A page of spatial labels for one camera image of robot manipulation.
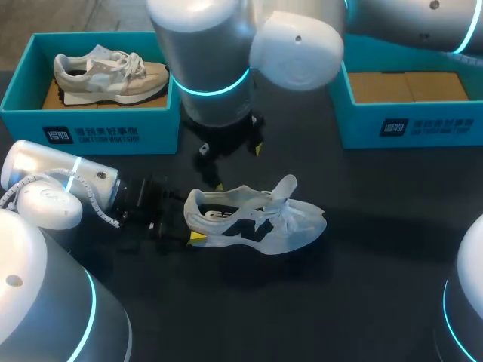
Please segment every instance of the black surface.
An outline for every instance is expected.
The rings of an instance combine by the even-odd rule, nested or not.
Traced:
[[[0,88],[10,76],[0,73]],[[131,317],[132,361],[436,360],[445,278],[483,211],[483,149],[343,151],[325,91],[258,84],[263,150],[217,163],[225,189],[272,189],[293,173],[294,198],[322,206],[328,229],[283,256],[245,247],[160,256],[143,241],[137,256],[107,247],[85,259]],[[11,143],[0,130],[0,158]],[[185,129],[175,156],[91,159],[155,171],[188,192],[206,189],[191,167],[201,145]]]

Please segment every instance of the sneaker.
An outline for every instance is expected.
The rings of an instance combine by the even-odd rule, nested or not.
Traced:
[[[163,64],[143,62],[136,53],[110,51],[100,45],[83,57],[57,55],[54,75],[67,106],[145,102],[162,94],[169,79]]]
[[[203,235],[195,246],[243,244],[261,253],[288,253],[315,241],[325,230],[324,211],[289,197],[297,187],[286,176],[272,192],[242,186],[228,192],[192,190],[184,206],[189,228]]]

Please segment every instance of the shoe logo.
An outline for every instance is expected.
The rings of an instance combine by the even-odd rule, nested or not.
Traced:
[[[268,219],[265,220],[265,222],[260,225],[257,230],[255,230],[255,220],[240,219],[231,225],[229,229],[223,233],[223,235],[241,235],[241,237],[244,239],[260,243],[272,230],[273,225]]]
[[[221,211],[208,211],[205,216],[210,218],[210,219],[226,219],[227,217],[230,217],[233,215],[232,213],[222,213]]]

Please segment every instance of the white cable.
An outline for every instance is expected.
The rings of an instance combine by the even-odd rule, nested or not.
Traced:
[[[92,192],[91,187],[89,186],[88,182],[84,179],[84,177],[78,175],[77,173],[67,170],[65,168],[54,168],[52,170],[46,171],[44,173],[36,173],[33,175],[28,175],[24,177],[21,181],[13,185],[12,187],[9,188],[9,190],[3,195],[3,197],[0,199],[0,208],[3,208],[4,205],[7,203],[8,200],[14,195],[17,194],[25,185],[28,185],[29,183],[34,183],[35,181],[38,181],[39,179],[46,179],[48,178],[49,175],[52,174],[63,174],[67,176],[72,176],[74,179],[78,180],[85,188],[89,201],[91,202],[91,206],[96,212],[96,214],[105,222],[109,223],[110,225],[114,226],[115,228],[119,228],[119,221],[114,220],[111,217],[108,217],[99,207],[97,204],[97,200],[94,196],[94,193]],[[10,209],[11,207],[15,207],[14,203],[10,203],[8,205],[8,208]]]

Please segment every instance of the teal box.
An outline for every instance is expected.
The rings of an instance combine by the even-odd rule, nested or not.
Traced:
[[[470,101],[357,104],[348,72],[456,72]],[[483,68],[448,54],[348,35],[329,91],[345,149],[483,145]]]
[[[172,78],[166,108],[42,110],[54,77],[55,56],[80,57],[97,44],[165,63],[154,32],[34,34],[0,105],[0,116],[11,136],[74,155],[176,153],[180,97]]]

